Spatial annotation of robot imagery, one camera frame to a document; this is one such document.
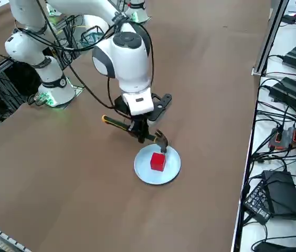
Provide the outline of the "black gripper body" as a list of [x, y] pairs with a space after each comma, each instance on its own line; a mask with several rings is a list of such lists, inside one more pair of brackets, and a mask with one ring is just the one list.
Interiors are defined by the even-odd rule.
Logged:
[[123, 116], [124, 118], [129, 119], [130, 121], [148, 124], [147, 118], [149, 117], [150, 113], [147, 112], [144, 114], [132, 115], [130, 113], [130, 109], [129, 109], [128, 105], [123, 101], [122, 96], [118, 96], [114, 100], [114, 107], [115, 107], [116, 112], [118, 114], [120, 114], [121, 116]]

